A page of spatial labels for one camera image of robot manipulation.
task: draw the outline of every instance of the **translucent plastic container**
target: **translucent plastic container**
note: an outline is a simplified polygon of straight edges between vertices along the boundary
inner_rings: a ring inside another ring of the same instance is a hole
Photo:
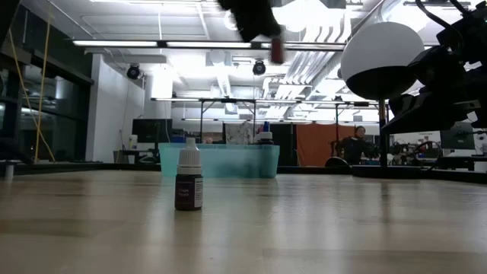
[[[184,144],[159,144],[163,177],[175,177]],[[198,145],[203,177],[274,178],[278,145]]]

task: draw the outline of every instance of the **wall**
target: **wall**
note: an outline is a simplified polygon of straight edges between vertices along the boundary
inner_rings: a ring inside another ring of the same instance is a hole
[[[154,76],[148,76],[145,79],[145,99],[144,99],[144,118],[145,119],[170,119],[171,102],[153,101],[154,93],[160,89],[158,81]]]
[[[128,145],[132,120],[143,114],[145,92],[99,54],[93,57],[92,72],[95,85],[90,95],[86,159],[113,163],[113,151],[122,149],[122,140]]]

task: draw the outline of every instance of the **desk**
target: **desk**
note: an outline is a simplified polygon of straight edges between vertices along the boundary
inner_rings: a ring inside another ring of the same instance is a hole
[[[134,156],[134,164],[141,164],[140,160],[145,157],[141,156],[141,153],[149,153],[151,154],[152,151],[149,150],[121,150],[121,151],[114,151],[113,152],[113,160],[117,164],[129,164],[128,156]]]
[[[440,169],[456,169],[456,168],[468,168],[469,171],[475,170],[476,162],[486,162],[486,156],[453,156],[442,157],[438,159],[438,168]]]
[[[11,188],[0,187],[2,273],[487,269],[485,217],[479,219],[487,188],[479,185],[294,174],[204,184],[202,212],[176,212],[174,178],[160,172],[15,177]]]

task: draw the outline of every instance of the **glass wall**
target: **glass wall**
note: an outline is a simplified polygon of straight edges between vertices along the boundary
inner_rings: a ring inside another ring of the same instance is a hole
[[[5,115],[5,104],[0,103],[0,130],[3,129],[3,117]]]
[[[36,150],[42,69],[35,65],[24,66],[24,83],[27,97],[22,92],[22,105],[18,108],[21,89],[16,72],[2,69],[4,88],[0,96],[0,136],[15,139],[19,149],[33,157]],[[90,87],[75,84],[46,71],[42,98],[41,131],[56,161],[83,161],[86,149]],[[39,142],[40,160],[52,158],[43,143]]]
[[[38,119],[39,113],[33,110],[33,114]],[[41,113],[41,132],[49,145],[56,161],[75,161],[84,157],[84,142],[86,129],[84,123],[62,116]],[[21,132],[19,145],[21,150],[30,155],[35,155],[37,140],[37,128],[28,108],[22,108]],[[51,160],[47,147],[40,140],[39,155],[40,160]]]
[[[0,94],[1,96],[7,96],[7,86],[8,86],[8,70],[2,69],[0,71],[0,77],[2,78],[2,93]]]
[[[25,68],[25,84],[31,104],[39,105],[42,69],[34,65]],[[44,80],[43,110],[82,118],[88,114],[89,93],[49,71]]]

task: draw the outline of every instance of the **computer monitor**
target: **computer monitor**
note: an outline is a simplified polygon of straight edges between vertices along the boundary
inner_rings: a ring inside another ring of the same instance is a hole
[[[473,128],[470,123],[457,122],[449,130],[441,130],[441,147],[446,149],[475,149]]]
[[[172,128],[171,119],[134,119],[132,134],[137,135],[139,143],[170,142]]]

